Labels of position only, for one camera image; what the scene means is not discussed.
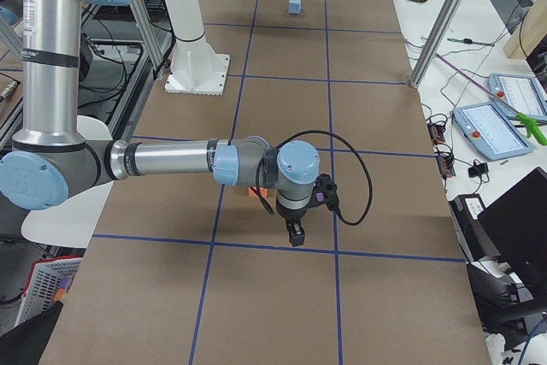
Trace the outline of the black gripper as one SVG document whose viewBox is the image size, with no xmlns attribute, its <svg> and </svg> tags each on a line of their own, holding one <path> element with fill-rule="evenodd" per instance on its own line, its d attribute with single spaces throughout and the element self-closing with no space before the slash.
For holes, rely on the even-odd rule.
<svg viewBox="0 0 547 365">
<path fill-rule="evenodd" d="M 312 204 L 305 205 L 299 209 L 289 209 L 279 200 L 276 201 L 276 210 L 278 214 L 285 219 L 285 227 L 288 232 L 289 242 L 293 247 L 304 245 L 305 231 L 301 225 L 301 220 L 306 215 L 308 209 L 315 207 L 316 204 Z"/>
</svg>

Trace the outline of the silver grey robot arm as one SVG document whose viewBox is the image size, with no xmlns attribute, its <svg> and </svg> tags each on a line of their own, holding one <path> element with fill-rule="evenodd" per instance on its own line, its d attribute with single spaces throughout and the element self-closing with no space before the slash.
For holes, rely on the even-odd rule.
<svg viewBox="0 0 547 365">
<path fill-rule="evenodd" d="M 320 159 L 304 141 L 271 146 L 251 136 L 167 144 L 88 140 L 77 130 L 81 7 L 131 0 L 23 0 L 23 123 L 1 161 L 1 192 L 44 210 L 97 185 L 131 176 L 209 172 L 223 185 L 274 189 L 292 245 L 316 205 Z"/>
</svg>

